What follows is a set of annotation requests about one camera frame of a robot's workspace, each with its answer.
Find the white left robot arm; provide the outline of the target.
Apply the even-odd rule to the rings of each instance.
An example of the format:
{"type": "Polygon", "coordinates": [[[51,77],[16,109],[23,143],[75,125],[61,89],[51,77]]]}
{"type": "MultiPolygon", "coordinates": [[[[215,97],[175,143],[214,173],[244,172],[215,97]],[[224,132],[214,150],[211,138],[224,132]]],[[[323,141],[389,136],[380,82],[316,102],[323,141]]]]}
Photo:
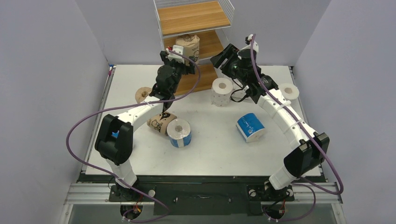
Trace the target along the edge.
{"type": "Polygon", "coordinates": [[[175,99],[182,75],[195,73],[196,64],[184,56],[181,46],[174,45],[160,52],[163,65],[157,70],[156,82],[150,94],[128,111],[116,116],[106,115],[94,144],[116,175],[116,185],[121,195],[129,201],[139,196],[138,178],[129,158],[133,150],[133,135],[148,119],[170,108],[175,99]]]}

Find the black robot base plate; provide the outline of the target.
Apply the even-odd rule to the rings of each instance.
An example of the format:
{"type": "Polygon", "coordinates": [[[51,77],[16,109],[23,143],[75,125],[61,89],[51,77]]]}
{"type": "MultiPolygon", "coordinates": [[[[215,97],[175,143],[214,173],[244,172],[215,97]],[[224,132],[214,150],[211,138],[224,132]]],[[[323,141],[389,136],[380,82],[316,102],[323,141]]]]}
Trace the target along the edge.
{"type": "Polygon", "coordinates": [[[307,183],[296,183],[282,190],[269,187],[267,176],[154,176],[141,175],[133,185],[120,189],[110,175],[80,174],[78,183],[103,184],[105,202],[119,203],[121,212],[132,219],[144,205],[154,206],[154,215],[231,215],[259,216],[280,208],[283,202],[297,202],[304,193],[313,193],[307,183]]]}

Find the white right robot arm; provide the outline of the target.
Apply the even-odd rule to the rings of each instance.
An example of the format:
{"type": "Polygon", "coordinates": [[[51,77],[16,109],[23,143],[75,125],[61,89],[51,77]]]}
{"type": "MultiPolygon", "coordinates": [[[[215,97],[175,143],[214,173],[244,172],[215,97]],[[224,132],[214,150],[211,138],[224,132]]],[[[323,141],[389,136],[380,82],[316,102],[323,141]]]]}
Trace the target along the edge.
{"type": "Polygon", "coordinates": [[[247,96],[268,113],[289,142],[292,151],[263,187],[267,198],[276,199],[283,188],[325,161],[330,139],[326,133],[319,134],[296,114],[278,84],[256,65],[256,54],[250,47],[238,49],[229,44],[210,61],[214,68],[220,69],[231,79],[237,79],[247,88],[247,96]]]}

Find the brown paper roll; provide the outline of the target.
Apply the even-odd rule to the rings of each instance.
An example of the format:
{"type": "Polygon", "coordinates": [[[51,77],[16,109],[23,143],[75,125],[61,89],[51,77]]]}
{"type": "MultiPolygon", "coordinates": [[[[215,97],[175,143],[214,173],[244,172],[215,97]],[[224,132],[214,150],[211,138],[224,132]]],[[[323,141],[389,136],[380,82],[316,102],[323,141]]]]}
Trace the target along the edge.
{"type": "Polygon", "coordinates": [[[200,38],[197,35],[185,34],[176,38],[176,45],[184,48],[184,56],[198,61],[200,56],[200,38]]]}

